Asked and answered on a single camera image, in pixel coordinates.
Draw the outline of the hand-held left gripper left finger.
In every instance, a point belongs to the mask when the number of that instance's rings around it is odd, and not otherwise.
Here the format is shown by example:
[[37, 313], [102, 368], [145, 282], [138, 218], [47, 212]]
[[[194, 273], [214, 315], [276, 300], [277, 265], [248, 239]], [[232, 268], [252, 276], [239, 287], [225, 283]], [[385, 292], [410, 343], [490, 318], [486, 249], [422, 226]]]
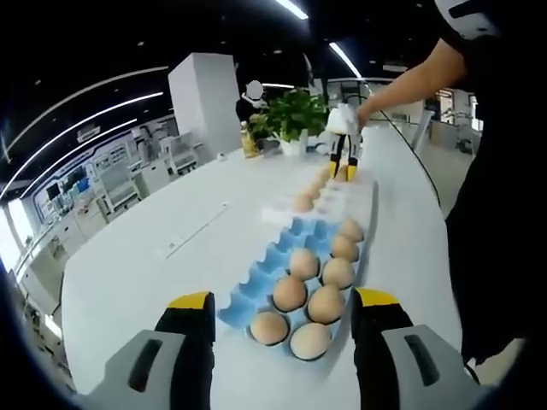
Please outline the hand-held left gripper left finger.
[[215, 367], [215, 295], [170, 302], [153, 330], [143, 330], [106, 363], [99, 409], [209, 409]]

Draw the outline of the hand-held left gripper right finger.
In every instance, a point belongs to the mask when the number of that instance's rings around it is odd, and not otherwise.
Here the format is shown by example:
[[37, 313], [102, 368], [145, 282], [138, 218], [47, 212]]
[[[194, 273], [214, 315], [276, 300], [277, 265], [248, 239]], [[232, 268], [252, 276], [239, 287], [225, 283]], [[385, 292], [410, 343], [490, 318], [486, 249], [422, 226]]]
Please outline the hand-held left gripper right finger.
[[458, 350], [395, 296], [354, 288], [351, 336], [361, 409], [473, 409], [481, 398]]

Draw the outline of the person's right hand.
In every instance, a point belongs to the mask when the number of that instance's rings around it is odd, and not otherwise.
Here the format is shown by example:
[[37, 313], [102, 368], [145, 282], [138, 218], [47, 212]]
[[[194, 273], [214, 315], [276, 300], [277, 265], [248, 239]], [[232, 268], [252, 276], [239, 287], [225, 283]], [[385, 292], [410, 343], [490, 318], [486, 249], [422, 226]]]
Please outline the person's right hand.
[[369, 99], [364, 102], [357, 110], [357, 122], [358, 130], [360, 131], [370, 120], [371, 116], [375, 114], [379, 109], [376, 107], [376, 103]]

